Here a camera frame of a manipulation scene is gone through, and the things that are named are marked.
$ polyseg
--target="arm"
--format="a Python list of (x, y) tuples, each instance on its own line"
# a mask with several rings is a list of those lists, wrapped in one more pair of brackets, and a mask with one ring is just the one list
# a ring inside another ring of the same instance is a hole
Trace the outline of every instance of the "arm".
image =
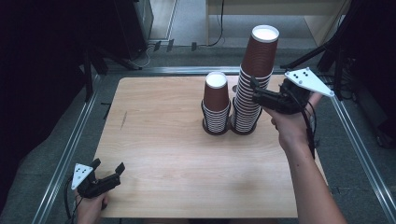
[[(314, 93), (313, 106), (321, 95)], [(264, 108), (279, 131), (279, 143), (288, 158), (300, 223), (347, 223), (312, 158), (303, 116), (282, 115)]]
[(77, 191), (76, 204), (77, 208), (77, 224), (98, 224), (100, 223), (100, 214), (102, 209), (106, 208), (108, 204), (107, 192), (99, 195), (96, 198), (87, 199), (79, 197)]

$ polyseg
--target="stack of paper cups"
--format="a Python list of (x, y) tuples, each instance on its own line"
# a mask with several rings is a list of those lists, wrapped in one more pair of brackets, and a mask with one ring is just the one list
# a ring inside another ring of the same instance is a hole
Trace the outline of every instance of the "stack of paper cups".
[(247, 43), (247, 50), (240, 66), (236, 95), (233, 98), (231, 129), (238, 134), (250, 134), (257, 125), (262, 113), (259, 105), (252, 102), (253, 89), (250, 79), (255, 77), (261, 88), (266, 88), (270, 81), (276, 55), (279, 31), (268, 25), (253, 28)]
[(228, 131), (231, 102), (227, 77), (223, 73), (211, 72), (206, 76), (201, 108), (204, 113), (203, 128), (207, 133), (220, 135)]

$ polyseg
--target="brown paper cup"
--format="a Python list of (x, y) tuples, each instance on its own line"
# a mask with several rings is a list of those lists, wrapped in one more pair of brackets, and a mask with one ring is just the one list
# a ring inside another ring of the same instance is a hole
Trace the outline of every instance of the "brown paper cup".
[(272, 73), (278, 37), (279, 31), (273, 26), (259, 25), (253, 28), (241, 64), (247, 74), (266, 77)]
[(210, 111), (222, 111), (230, 102), (227, 77), (221, 72), (211, 72), (206, 76), (204, 105)]
[(235, 98), (233, 98), (233, 114), (230, 116), (230, 129), (240, 135), (248, 135), (254, 132), (257, 126), (257, 120), (262, 114), (259, 107), (256, 113), (244, 113), (235, 107)]
[(224, 111), (210, 112), (205, 107), (204, 101), (201, 102), (201, 108), (204, 113), (202, 127), (207, 133), (211, 135), (221, 135), (228, 131), (228, 120), (231, 109), (230, 100)]

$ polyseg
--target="cup rim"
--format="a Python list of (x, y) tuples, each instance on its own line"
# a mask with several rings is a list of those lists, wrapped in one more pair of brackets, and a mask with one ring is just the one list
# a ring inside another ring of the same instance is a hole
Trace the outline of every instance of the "cup rim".
[[(264, 37), (262, 34), (259, 33), (260, 30), (267, 30), (270, 32), (270, 35)], [(279, 38), (279, 31), (274, 27), (270, 25), (258, 25), (254, 27), (251, 31), (251, 36), (262, 43), (273, 43), (277, 41)]]
[(255, 122), (256, 122), (256, 119), (249, 120), (249, 121), (237, 120), (236, 121), (236, 125), (246, 128), (246, 127), (249, 127), (249, 126), (253, 126)]
[(236, 91), (241, 91), (242, 93), (245, 94), (246, 97), (251, 97), (254, 93), (253, 89), (251, 89), (250, 87), (247, 87), (245, 85), (238, 85), (236, 87)]
[(241, 113), (243, 112), (244, 114), (253, 114), (255, 113), (257, 110), (260, 109), (260, 106), (249, 106), (249, 105), (241, 105), (238, 103), (238, 105), (235, 106), (235, 109)]
[(250, 131), (252, 128), (253, 128), (253, 126), (254, 126), (254, 124), (251, 126), (251, 127), (241, 127), (240, 125), (234, 125), (233, 127), (238, 131), (238, 132), (241, 132), (241, 133), (245, 133), (245, 132), (248, 132), (248, 131)]
[(247, 88), (247, 90), (253, 92), (253, 89), (250, 88), (250, 81), (247, 82), (244, 77), (239, 77), (238, 84), (239, 83), (242, 84), (241, 86), (244, 86), (245, 88)]
[(242, 100), (244, 102), (249, 102), (251, 101), (251, 97), (252, 97), (253, 93), (251, 94), (247, 94), (244, 91), (238, 90), (237, 94), (235, 95), (237, 99), (242, 98)]
[(227, 114), (222, 114), (222, 115), (218, 115), (218, 116), (211, 116), (211, 115), (205, 114), (205, 116), (208, 119), (222, 119), (223, 117), (227, 117)]
[(202, 100), (202, 105), (204, 106), (204, 111), (213, 115), (221, 115), (222, 113), (226, 113), (226, 111), (230, 108), (231, 106), (231, 101), (230, 99), (228, 100), (228, 104), (227, 106), (220, 110), (220, 111), (214, 111), (214, 110), (210, 110), (209, 108), (206, 107), (204, 100)]
[(237, 119), (241, 119), (243, 121), (247, 121), (250, 122), (253, 119), (256, 119), (256, 117), (260, 114), (260, 110), (251, 114), (242, 114), (242, 113), (238, 113), (236, 118)]
[(210, 121), (211, 123), (222, 123), (224, 122), (224, 120), (227, 119), (227, 116), (224, 116), (223, 118), (215, 118), (215, 119), (211, 119), (211, 118), (206, 118), (208, 121)]
[(246, 96), (244, 93), (239, 92), (239, 94), (235, 96), (236, 99), (235, 101), (241, 106), (247, 106), (249, 108), (253, 108), (256, 107), (256, 105), (258, 104), (252, 101), (252, 96), (253, 94), (251, 96)]
[(249, 123), (249, 124), (247, 124), (247, 125), (237, 124), (237, 125), (236, 125), (236, 129), (244, 129), (244, 130), (246, 130), (246, 129), (251, 129), (251, 127), (253, 127), (255, 123), (256, 123), (256, 122), (253, 122), (253, 123)]
[[(213, 80), (211, 80), (210, 78), (213, 76), (219, 76), (222, 78), (222, 80), (216, 80), (216, 81), (221, 81), (221, 84), (216, 86), (213, 85), (214, 83), (212, 82)], [(222, 72), (210, 72), (209, 74), (206, 75), (205, 78), (205, 83), (208, 87), (212, 88), (212, 89), (221, 89), (223, 88), (225, 85), (227, 85), (227, 76), (225, 76), (224, 73)]]
[(208, 127), (206, 127), (206, 128), (212, 133), (221, 133), (222, 131), (224, 131), (224, 129), (211, 129)]
[(217, 124), (212, 124), (212, 123), (206, 123), (206, 120), (204, 119), (204, 125), (206, 126), (206, 128), (214, 128), (214, 129), (217, 129), (217, 128), (220, 128), (220, 126), (224, 126), (226, 123), (225, 123), (225, 121), (226, 121), (226, 119), (222, 122), (222, 123), (217, 123)]
[[(242, 64), (241, 65), (239, 65), (239, 67), (240, 67), (240, 73), (242, 73), (243, 75), (245, 75), (245, 76), (247, 76), (247, 77), (251, 77), (251, 75), (249, 75), (248, 73), (246, 73), (245, 71), (244, 71), (244, 69), (242, 68)], [(271, 71), (271, 73), (270, 74), (268, 74), (267, 76), (265, 76), (265, 77), (255, 77), (258, 81), (260, 81), (260, 79), (266, 79), (266, 78), (269, 78), (269, 77), (271, 77), (271, 75), (274, 73), (274, 67), (273, 67), (273, 69), (272, 69), (272, 71)]]
[(211, 130), (223, 130), (225, 125), (226, 125), (225, 122), (222, 124), (217, 124), (217, 125), (206, 124), (206, 128), (211, 129)]
[(237, 114), (236, 117), (235, 117), (235, 114), (233, 114), (233, 115), (232, 115), (232, 120), (235, 119), (235, 121), (236, 121), (237, 123), (240, 123), (241, 121), (242, 121), (243, 123), (251, 123), (251, 122), (256, 121), (256, 119), (257, 119), (257, 117), (259, 116), (259, 114), (260, 114), (260, 112), (259, 112), (259, 113), (255, 113), (254, 115), (249, 116), (249, 117), (244, 117), (244, 116), (242, 116), (241, 114)]
[(258, 108), (260, 108), (260, 106), (256, 103), (250, 104), (250, 103), (244, 103), (244, 102), (239, 102), (239, 101), (236, 102), (235, 107), (237, 110), (241, 110), (241, 111), (244, 111), (247, 113), (254, 112)]
[(230, 108), (230, 106), (227, 106), (225, 109), (221, 110), (221, 111), (212, 111), (209, 110), (208, 108), (204, 107), (204, 111), (206, 112), (206, 114), (215, 117), (215, 116), (222, 116), (224, 114), (227, 114), (228, 109)]
[[(250, 86), (250, 79), (251, 79), (251, 76), (248, 76), (248, 75), (246, 75), (246, 74), (241, 74), (241, 75), (240, 75), (240, 78), (244, 79), (245, 82), (248, 82), (248, 83), (249, 83), (249, 86)], [(267, 77), (255, 77), (255, 78), (256, 78), (256, 80), (257, 80), (259, 83), (263, 83), (263, 82), (268, 81), (268, 80), (271, 78), (271, 75), (270, 75), (270, 76), (267, 76)]]

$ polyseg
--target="cable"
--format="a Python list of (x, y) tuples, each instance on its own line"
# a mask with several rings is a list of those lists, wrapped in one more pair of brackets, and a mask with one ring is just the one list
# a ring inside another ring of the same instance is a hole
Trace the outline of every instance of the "cable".
[(198, 45), (198, 46), (213, 47), (213, 46), (215, 46), (215, 45), (217, 45), (219, 43), (219, 41), (222, 38), (222, 34), (223, 34), (223, 22), (222, 22), (223, 15), (224, 15), (224, 0), (221, 1), (220, 36), (219, 36), (219, 39), (213, 44), (210, 44), (210, 45)]
[(139, 64), (134, 63), (133, 60), (129, 60), (128, 63), (131, 64), (131, 65), (134, 65), (134, 66), (136, 66), (136, 67), (140, 67), (140, 68), (146, 67), (147, 65), (149, 65), (149, 63), (150, 63), (150, 61), (151, 61), (151, 59), (150, 59), (150, 57), (149, 57), (149, 54), (148, 54), (148, 50), (154, 48), (154, 46), (155, 46), (155, 45), (151, 45), (151, 46), (149, 46), (148, 48), (146, 48), (145, 52), (146, 52), (146, 56), (147, 56), (147, 58), (148, 58), (148, 61), (147, 61), (145, 64), (139, 65)]
[(70, 215), (69, 202), (67, 200), (67, 189), (69, 188), (69, 185), (70, 185), (70, 182), (72, 181), (72, 179), (73, 179), (73, 176), (70, 175), (70, 177), (67, 179), (66, 183), (64, 184), (64, 207), (66, 209), (66, 214), (69, 219), (72, 217)]
[(78, 206), (81, 204), (81, 202), (82, 202), (82, 200), (84, 199), (83, 197), (81, 197), (80, 195), (77, 195), (76, 197), (75, 197), (75, 202), (77, 201), (77, 197), (80, 197), (80, 200), (79, 200), (79, 202), (77, 203), (77, 204), (75, 204), (75, 207), (74, 207), (74, 209), (73, 209), (73, 214), (72, 214), (72, 216), (67, 220), (67, 221), (69, 221), (69, 223), (71, 223), (71, 224), (73, 224), (74, 223), (74, 218), (75, 218), (75, 216), (76, 216), (76, 211), (77, 211), (77, 209), (78, 209)]
[(320, 138), (319, 138), (319, 140), (315, 140), (315, 138), (316, 138), (316, 133), (317, 133), (317, 125), (318, 125), (317, 112), (316, 112), (315, 108), (312, 106), (311, 102), (308, 101), (308, 103), (309, 103), (309, 105), (310, 105), (311, 108), (312, 108), (312, 113), (314, 114), (313, 140), (314, 140), (314, 146), (315, 146), (315, 148), (317, 148), (317, 147), (319, 146), (319, 143), (320, 143)]
[(291, 91), (289, 91), (287, 88), (283, 88), (283, 90), (291, 97), (291, 99), (293, 99), (293, 101), (297, 105), (300, 106), (300, 112), (303, 115), (305, 125), (306, 125), (306, 136), (308, 138), (308, 146), (309, 146), (309, 149), (311, 150), (312, 158), (315, 159), (315, 141), (314, 141), (315, 136), (314, 136), (314, 132), (312, 132), (311, 123), (305, 113), (305, 107), (301, 106), (300, 102), (298, 101), (298, 99), (294, 96), (294, 94)]

